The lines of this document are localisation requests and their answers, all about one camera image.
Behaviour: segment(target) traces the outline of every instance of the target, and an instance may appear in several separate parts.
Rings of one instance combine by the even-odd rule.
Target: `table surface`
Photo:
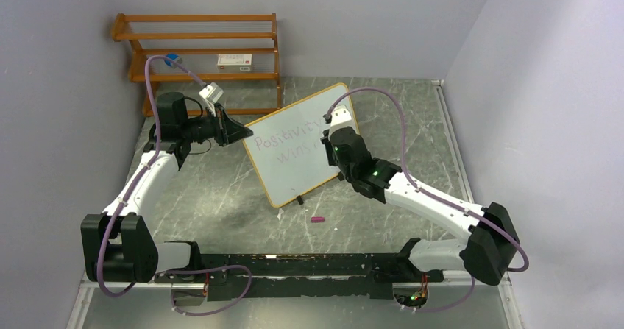
[[[462,194],[461,176],[449,144],[449,132],[444,125],[439,98],[430,80],[284,77],[284,103],[288,105],[338,82],[347,84],[351,89],[375,86],[394,94],[405,111],[408,129],[406,158],[412,175],[454,197],[466,199],[466,195]],[[270,82],[219,84],[224,89],[224,95],[219,101],[226,109],[274,105],[275,89]],[[161,86],[159,93],[179,91],[186,96],[196,97],[197,88],[192,82],[168,83]],[[361,134],[371,153],[375,157],[399,163],[400,125],[391,101],[379,93],[367,92],[353,95],[352,102]],[[259,116],[233,118],[247,124]],[[138,138],[130,174],[138,165],[152,125],[153,118],[146,119]],[[195,144],[193,152],[203,152],[207,148],[206,143]],[[144,217],[156,242],[196,241],[203,253],[397,252],[413,237],[428,240],[451,238],[440,227],[410,211],[384,205],[355,193],[346,182],[331,180],[306,194],[303,199],[303,205],[292,202],[283,206],[281,211],[273,208],[243,144],[226,147],[213,144],[208,153],[188,156],[155,209]],[[312,224],[312,216],[324,216],[325,222]],[[151,295],[153,291],[159,290],[138,289],[121,299],[107,299],[97,291],[85,328],[116,328],[130,324],[132,328],[149,327],[146,323],[154,322],[145,318],[161,318],[159,311],[167,311],[165,308],[169,307],[168,295],[159,294],[156,298]],[[448,303],[461,297],[461,292],[466,289],[462,286],[459,286],[459,290],[457,287],[441,288],[438,298],[442,303],[446,297],[444,291],[449,293]],[[479,322],[483,319],[478,316],[480,311],[475,309],[479,307],[476,304],[480,303],[490,317],[488,320],[497,323],[487,325],[487,328],[507,328],[498,290],[478,286],[475,293],[463,305],[464,309],[460,307],[439,315],[419,315],[423,319],[428,318],[430,324],[438,325],[456,323],[453,321],[457,319],[455,316]],[[113,308],[124,308],[124,303],[137,303],[135,301],[139,299],[142,310],[135,305],[131,312],[123,316],[115,315],[112,318],[107,315],[117,313],[110,312]],[[284,328],[294,325],[294,320],[298,325],[307,322],[310,328],[356,325],[359,328],[376,328],[378,325],[374,323],[386,323],[389,318],[394,325],[414,323],[415,318],[411,315],[388,317],[397,311],[391,303],[363,300],[362,297],[253,299],[244,300],[218,316],[202,318],[201,323],[207,323],[207,328],[281,328],[274,326],[276,320],[283,323]],[[215,303],[204,304],[209,308],[212,305]],[[173,321],[171,323],[181,328],[186,328],[181,325],[189,320],[170,311],[162,316],[163,321]],[[299,319],[307,316],[309,320],[299,322]],[[136,318],[143,318],[142,322],[134,322],[139,320]],[[200,322],[197,320],[191,322],[198,325]],[[462,322],[462,325],[463,328],[476,328],[467,322]]]

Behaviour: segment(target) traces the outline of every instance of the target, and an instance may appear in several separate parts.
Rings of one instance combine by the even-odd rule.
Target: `blue object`
[[[178,64],[182,64],[182,58],[181,58],[179,55],[177,55],[177,54],[174,54],[174,53],[169,53],[169,54],[167,54],[165,57],[167,57],[167,58],[169,58],[169,59],[173,60],[174,62],[176,62],[176,63],[178,63]],[[165,60],[165,64],[166,64],[168,67],[173,68],[173,64],[171,64],[171,62],[170,62],[169,60]]]

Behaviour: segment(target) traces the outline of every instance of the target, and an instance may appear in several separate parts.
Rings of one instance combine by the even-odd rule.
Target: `cable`
[[[427,296],[429,293],[429,277],[425,275],[425,293],[424,296]]]
[[[213,142],[212,142],[212,141],[210,141],[210,140],[208,140],[208,143],[210,144],[210,146],[208,147],[208,150],[206,150],[206,151],[202,151],[202,152],[189,152],[188,154],[189,154],[189,155],[203,155],[203,154],[205,154],[206,152],[209,152],[209,151],[210,151],[210,149],[212,149],[212,148],[213,148]]]
[[[484,224],[487,224],[494,231],[496,231],[502,237],[504,237],[509,243],[511,243],[516,248],[518,253],[520,253],[520,255],[522,256],[522,259],[524,260],[524,264],[520,268],[507,268],[508,272],[524,272],[526,269],[528,269],[528,256],[527,256],[526,252],[520,246],[520,243],[518,243],[513,237],[511,237],[502,228],[498,227],[494,222],[489,221],[485,217],[472,212],[470,209],[467,209],[467,208],[465,208],[462,205],[457,205],[454,202],[451,202],[450,200],[446,200],[446,199],[444,199],[442,197],[438,197],[437,195],[431,193],[430,191],[428,191],[425,188],[423,188],[423,187],[421,187],[421,186],[416,184],[414,179],[411,177],[410,172],[409,172],[408,167],[407,167],[407,163],[405,162],[405,135],[407,133],[407,127],[405,125],[405,114],[403,114],[403,109],[401,108],[401,104],[399,103],[399,101],[397,100],[396,97],[392,96],[390,93],[388,93],[388,91],[383,90],[381,88],[370,88],[370,87],[356,88],[356,89],[353,89],[353,90],[343,94],[342,96],[340,96],[330,106],[329,110],[327,110],[327,116],[331,115],[333,109],[336,108],[336,105],[338,105],[338,103],[340,101],[342,101],[344,98],[346,98],[347,96],[353,95],[354,93],[361,92],[361,91],[376,91],[378,93],[383,93],[388,98],[390,98],[390,100],[392,100],[392,102],[394,103],[394,106],[399,111],[399,119],[401,120],[401,161],[400,162],[401,162],[401,169],[403,170],[403,174],[405,175],[405,178],[408,180],[408,182],[410,184],[412,184],[412,186],[417,191],[421,191],[424,195],[430,197],[431,199],[434,199],[437,202],[440,202],[440,203],[442,203],[442,204],[444,204],[446,206],[454,208],[457,211],[460,211],[462,213],[465,213],[466,215],[472,216],[475,219],[479,220],[480,222],[483,222]]]
[[[204,281],[204,287],[202,289],[202,293],[204,297],[208,296],[208,283],[210,282],[210,273],[206,273],[206,281]]]
[[[128,292],[128,290],[130,290],[135,285],[135,283],[129,284],[128,287],[121,290],[120,292],[112,292],[106,287],[106,284],[104,283],[104,255],[106,254],[106,246],[108,245],[108,238],[110,237],[110,233],[113,231],[113,225],[115,224],[115,220],[117,220],[117,217],[119,216],[121,211],[124,209],[125,205],[127,205],[128,199],[130,198],[130,195],[132,195],[133,191],[135,190],[139,180],[141,180],[142,176],[151,168],[152,164],[156,161],[160,153],[160,119],[158,117],[158,110],[156,109],[156,100],[154,99],[154,93],[152,92],[152,85],[151,85],[151,82],[149,81],[149,64],[154,59],[162,59],[162,60],[170,61],[171,64],[178,67],[179,69],[184,71],[186,74],[188,74],[190,77],[192,77],[200,86],[202,87],[206,86],[206,83],[203,82],[200,78],[198,78],[197,75],[191,73],[187,68],[185,68],[179,63],[174,62],[173,60],[170,60],[170,58],[167,58],[164,55],[151,56],[147,58],[145,62],[144,74],[145,74],[145,84],[147,86],[147,96],[149,97],[149,103],[152,106],[152,112],[154,113],[154,124],[156,126],[156,129],[155,129],[156,144],[154,147],[155,153],[154,153],[154,156],[152,156],[152,158],[149,159],[147,164],[143,165],[143,168],[139,170],[136,176],[132,179],[132,182],[130,182],[130,184],[128,185],[128,189],[126,190],[126,193],[123,195],[123,197],[119,201],[119,204],[117,205],[117,208],[113,212],[113,215],[110,217],[110,220],[108,224],[106,225],[106,230],[104,231],[104,236],[102,237],[102,243],[100,244],[97,265],[96,265],[96,276],[97,276],[97,282],[98,282],[98,286],[100,290],[102,290],[102,292],[104,292],[104,294],[109,297],[123,296],[124,294]]]
[[[420,275],[420,290],[418,292],[422,293],[425,290],[425,286],[427,285],[427,275],[424,273]]]
[[[197,105],[199,106],[199,116],[193,117],[191,119],[198,119],[198,118],[201,118],[204,115],[204,106],[202,106],[202,104],[199,103],[199,101],[197,101],[193,97],[187,97],[187,96],[184,96],[184,99],[187,99],[189,101],[193,101],[193,102],[197,103]]]
[[[176,307],[175,300],[174,300],[174,293],[172,292],[171,293],[171,297],[170,297],[170,299],[171,299],[171,309],[173,311],[176,311],[179,314],[182,314],[183,316],[210,316],[212,314],[217,314],[219,312],[225,311],[226,309],[232,307],[233,305],[238,303],[240,300],[242,300],[243,297],[245,297],[245,295],[249,291],[249,288],[252,285],[252,272],[245,265],[238,265],[238,264],[219,266],[217,268],[204,269],[204,270],[168,270],[166,272],[168,274],[195,275],[195,274],[205,274],[207,272],[220,272],[220,271],[224,271],[224,270],[228,270],[228,269],[242,269],[242,270],[244,270],[247,273],[247,275],[249,275],[249,277],[247,278],[247,284],[245,285],[245,289],[232,302],[230,302],[230,303],[224,305],[223,307],[221,307],[219,309],[216,309],[214,311],[208,311],[208,312],[204,312],[204,313],[192,313],[192,312],[183,311],[183,310],[179,309],[178,307]]]
[[[418,313],[436,313],[436,312],[442,312],[442,311],[446,311],[447,309],[451,309],[453,307],[456,307],[462,303],[464,303],[465,300],[468,300],[468,297],[470,297],[470,295],[472,294],[472,292],[475,290],[475,278],[474,277],[470,277],[470,289],[468,289],[468,292],[459,300],[456,300],[453,303],[449,303],[448,305],[443,305],[442,307],[435,307],[435,308],[424,308],[424,309],[417,309],[416,312]]]

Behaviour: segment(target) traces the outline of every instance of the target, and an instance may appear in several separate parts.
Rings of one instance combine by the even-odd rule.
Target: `wooden shelf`
[[[229,40],[243,38],[273,38],[270,32],[172,32],[118,33],[116,40]]]
[[[204,81],[233,81],[233,80],[275,80],[273,73],[253,73],[253,74],[197,74],[197,76]],[[141,71],[140,74],[134,73],[130,81],[132,82],[144,82],[145,74]],[[181,82],[181,81],[193,81],[193,78],[186,74],[150,74],[149,81],[152,82]]]
[[[256,23],[266,22],[270,26],[266,26],[264,31],[257,31],[259,27],[253,26],[253,31],[241,31],[244,24],[237,24],[233,31],[231,28],[218,28],[216,32],[198,32],[197,26],[194,26],[192,32],[177,31],[138,31],[133,32],[132,23]],[[171,24],[164,26],[165,29],[175,28]],[[132,48],[132,62],[128,70],[128,78],[131,82],[144,82],[144,67],[147,57],[151,55],[164,55],[169,53],[176,54],[272,54],[274,56],[273,68],[260,68],[261,71],[272,72],[249,72],[249,73],[211,73],[196,72],[197,76],[206,81],[230,81],[230,80],[274,80],[277,90],[276,107],[273,108],[235,108],[227,107],[229,114],[267,114],[274,112],[282,107],[282,91],[280,86],[280,53],[277,47],[277,17],[275,13],[271,15],[125,15],[118,14],[111,29],[111,37],[115,41],[128,40]],[[272,40],[273,45],[260,48],[171,48],[167,49],[144,49],[140,40],[233,40],[235,43],[241,39],[251,40]],[[149,79],[152,90],[155,92],[160,82],[186,82],[192,79],[185,74],[159,74],[150,69]],[[189,110],[189,114],[196,115],[199,111]],[[152,116],[149,99],[145,97],[143,103],[143,114]]]
[[[154,54],[169,54],[169,53],[177,53],[177,54],[221,54],[221,53],[231,53],[231,54],[271,54],[275,51],[274,48],[181,48],[181,49],[144,49],[143,54],[145,55],[154,55]]]

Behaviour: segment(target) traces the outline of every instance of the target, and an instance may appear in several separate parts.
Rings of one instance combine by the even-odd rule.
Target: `white wall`
[[[110,0],[0,0],[0,327],[65,328],[142,119]]]
[[[446,78],[472,190],[511,212],[527,328],[624,322],[624,0],[488,0]]]
[[[286,75],[443,78],[486,0],[115,0],[126,14],[277,13]]]

